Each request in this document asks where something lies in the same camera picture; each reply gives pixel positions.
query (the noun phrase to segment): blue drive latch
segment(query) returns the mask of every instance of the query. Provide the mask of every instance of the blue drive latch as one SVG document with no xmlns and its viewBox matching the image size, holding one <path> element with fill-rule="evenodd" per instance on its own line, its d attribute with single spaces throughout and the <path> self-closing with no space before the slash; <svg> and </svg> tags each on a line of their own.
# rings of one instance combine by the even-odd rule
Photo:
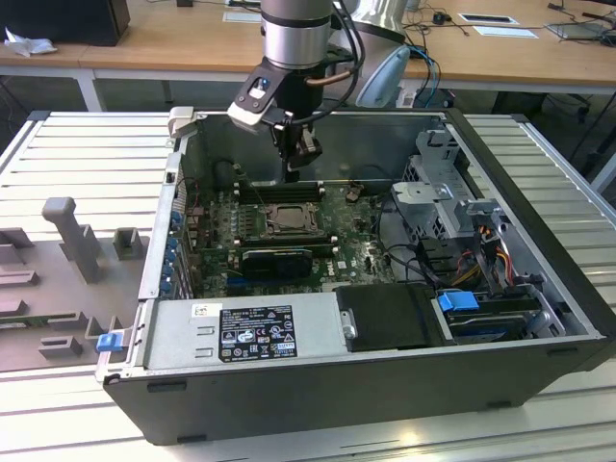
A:
<svg viewBox="0 0 616 462">
<path fill-rule="evenodd" d="M 437 298 L 441 310 L 444 313 L 447 311 L 465 311 L 478 310 L 479 304 L 472 292 L 445 292 Z"/>
</svg>

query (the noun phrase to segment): computer tower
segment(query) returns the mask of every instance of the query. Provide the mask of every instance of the computer tower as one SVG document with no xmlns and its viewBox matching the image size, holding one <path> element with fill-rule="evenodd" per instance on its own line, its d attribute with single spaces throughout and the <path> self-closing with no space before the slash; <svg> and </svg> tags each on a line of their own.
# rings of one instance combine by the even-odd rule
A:
<svg viewBox="0 0 616 462">
<path fill-rule="evenodd" d="M 126 0 L 3 0 L 0 26 L 29 39 L 115 46 L 128 27 Z"/>
</svg>

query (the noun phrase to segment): warning label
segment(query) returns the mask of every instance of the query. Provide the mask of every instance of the warning label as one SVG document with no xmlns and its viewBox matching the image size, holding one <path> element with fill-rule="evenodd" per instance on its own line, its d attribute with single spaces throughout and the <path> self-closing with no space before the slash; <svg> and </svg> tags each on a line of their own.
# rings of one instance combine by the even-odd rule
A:
<svg viewBox="0 0 616 462">
<path fill-rule="evenodd" d="M 224 363 L 297 356 L 291 306 L 220 310 L 220 348 Z"/>
</svg>

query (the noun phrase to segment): circuit board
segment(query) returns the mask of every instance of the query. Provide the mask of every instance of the circuit board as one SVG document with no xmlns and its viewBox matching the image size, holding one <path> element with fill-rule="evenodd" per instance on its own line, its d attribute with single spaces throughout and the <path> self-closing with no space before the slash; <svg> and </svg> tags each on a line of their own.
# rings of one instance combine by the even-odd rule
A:
<svg viewBox="0 0 616 462">
<path fill-rule="evenodd" d="M 241 273 L 239 262 L 245 249 L 238 246 L 238 237 L 264 236 L 268 226 L 271 231 L 273 221 L 266 217 L 272 205 L 264 201 L 241 204 L 232 191 L 213 196 L 192 251 L 192 260 L 198 258 L 200 263 L 195 295 L 207 298 L 315 293 L 332 291 L 345 284 L 395 282 L 391 268 L 374 241 L 379 208 L 375 197 L 362 195 L 349 202 L 345 185 L 325 185 L 321 191 L 318 202 L 276 203 L 278 210 L 285 207 L 285 210 L 296 209 L 302 213 L 309 211 L 315 229 L 318 228 L 312 232 L 329 239 L 334 237 L 335 246 L 329 244 L 333 251 L 327 256 L 315 251 L 310 275 L 295 280 L 253 281 L 245 279 Z M 319 244 L 290 244 L 286 248 L 311 249 L 319 248 Z"/>
</svg>

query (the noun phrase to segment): aluminum workbench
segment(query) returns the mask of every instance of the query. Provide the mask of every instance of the aluminum workbench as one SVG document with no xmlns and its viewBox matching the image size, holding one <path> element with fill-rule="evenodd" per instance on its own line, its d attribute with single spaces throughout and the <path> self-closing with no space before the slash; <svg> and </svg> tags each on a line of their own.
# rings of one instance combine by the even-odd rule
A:
<svg viewBox="0 0 616 462">
<path fill-rule="evenodd" d="M 467 119 L 605 301 L 616 306 L 613 209 L 529 123 L 509 116 Z M 28 215 L 27 207 L 39 211 L 50 186 L 63 177 L 65 193 L 81 197 L 82 204 L 103 190 L 107 197 L 123 199 L 121 211 L 119 203 L 108 205 L 105 219 L 88 217 L 87 212 L 81 216 L 97 236 L 114 226 L 131 225 L 147 237 L 156 212 L 152 199 L 160 192 L 155 184 L 171 152 L 167 115 L 162 113 L 53 113 L 45 120 L 28 121 L 0 157 L 0 219 L 7 226 L 15 221 L 17 205 L 21 216 Z M 481 187 L 481 180 L 475 180 Z M 489 195 L 487 186 L 481 189 Z M 53 229 L 35 212 L 24 230 L 30 236 L 53 237 Z M 10 460 L 47 462 L 78 457 L 214 462 L 607 461 L 616 453 L 614 360 L 592 372 L 567 375 L 515 409 L 172 448 L 145 442 L 95 381 L 93 371 L 94 366 L 85 365 L 0 374 L 0 454 Z"/>
</svg>

